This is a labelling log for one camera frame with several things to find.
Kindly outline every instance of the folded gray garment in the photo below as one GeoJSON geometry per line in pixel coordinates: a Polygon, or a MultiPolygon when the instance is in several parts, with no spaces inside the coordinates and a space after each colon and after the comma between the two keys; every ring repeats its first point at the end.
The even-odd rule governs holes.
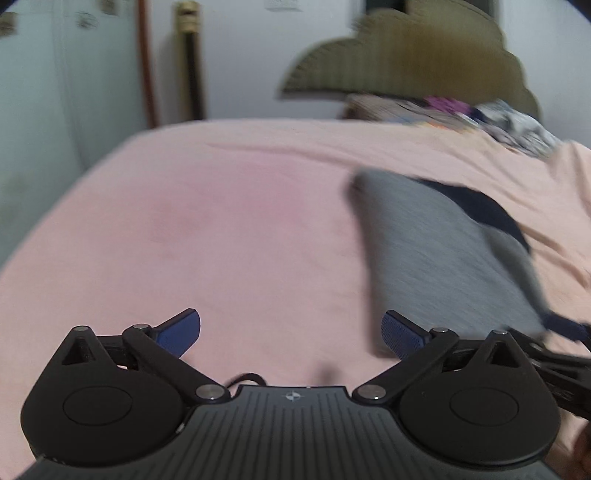
{"type": "Polygon", "coordinates": [[[545,332],[548,306],[529,247],[492,199],[373,169],[355,176],[350,198],[365,241],[380,351],[387,348],[380,335],[387,310],[462,338],[504,326],[535,338],[545,332]]]}

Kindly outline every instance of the gray cloth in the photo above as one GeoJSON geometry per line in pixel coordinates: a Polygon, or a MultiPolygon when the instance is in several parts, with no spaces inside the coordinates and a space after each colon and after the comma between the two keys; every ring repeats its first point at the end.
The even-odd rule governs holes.
{"type": "Polygon", "coordinates": [[[366,247],[372,333],[396,310],[425,330],[443,326],[481,339],[509,325],[545,331],[544,296],[528,252],[513,236],[474,221],[447,196],[382,170],[362,170],[351,200],[366,247]]]}
{"type": "Polygon", "coordinates": [[[533,117],[518,112],[503,100],[476,105],[483,116],[480,127],[498,142],[530,157],[549,156],[560,140],[533,117]]]}

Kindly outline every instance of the bed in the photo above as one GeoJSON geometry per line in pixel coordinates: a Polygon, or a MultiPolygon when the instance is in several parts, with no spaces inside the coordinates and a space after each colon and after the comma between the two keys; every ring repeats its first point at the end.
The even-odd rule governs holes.
{"type": "MultiPolygon", "coordinates": [[[[517,60],[499,55],[515,72],[517,60]]],[[[323,78],[309,72],[285,85],[320,86],[304,88],[323,78]]],[[[495,85],[471,101],[497,98],[495,85]]],[[[519,69],[511,92],[537,113],[519,69]]],[[[183,359],[220,382],[252,371],[274,385],[351,389],[392,365],[375,355],[368,272],[346,197],[364,166],[495,199],[531,245],[552,309],[589,320],[591,151],[582,145],[563,143],[540,161],[477,129],[362,121],[218,121],[141,134],[81,179],[0,275],[0,478],[33,461],[20,408],[74,325],[115,335],[194,307],[202,334],[183,359]]],[[[589,355],[556,335],[547,345],[589,355]]],[[[564,415],[548,458],[559,472],[583,423],[564,415]]]]}

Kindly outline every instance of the cloud-shaped headboard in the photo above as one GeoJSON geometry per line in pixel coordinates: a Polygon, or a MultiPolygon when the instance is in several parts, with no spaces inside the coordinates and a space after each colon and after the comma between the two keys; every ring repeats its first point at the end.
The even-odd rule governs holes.
{"type": "Polygon", "coordinates": [[[366,92],[451,97],[471,105],[501,98],[539,118],[519,60],[504,48],[496,22],[462,0],[407,0],[407,13],[379,9],[356,37],[315,46],[283,91],[366,92]]]}

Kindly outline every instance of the magenta cloth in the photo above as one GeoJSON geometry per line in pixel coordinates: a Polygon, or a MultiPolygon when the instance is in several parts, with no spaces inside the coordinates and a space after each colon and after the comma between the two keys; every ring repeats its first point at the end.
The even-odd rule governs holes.
{"type": "MultiPolygon", "coordinates": [[[[582,145],[542,162],[479,130],[277,119],[160,129],[81,179],[0,275],[0,478],[33,461],[22,402],[75,325],[116,335],[194,307],[201,337],[183,359],[220,382],[256,372],[272,385],[351,389],[390,367],[370,343],[368,273],[346,197],[363,166],[495,199],[527,237],[551,308],[591,320],[582,145]]],[[[580,424],[565,420],[557,458],[580,424]]]]}
{"type": "Polygon", "coordinates": [[[425,101],[429,104],[429,107],[439,110],[445,113],[462,113],[464,115],[470,115],[472,107],[467,103],[456,100],[455,98],[444,98],[444,97],[425,97],[425,101]]]}

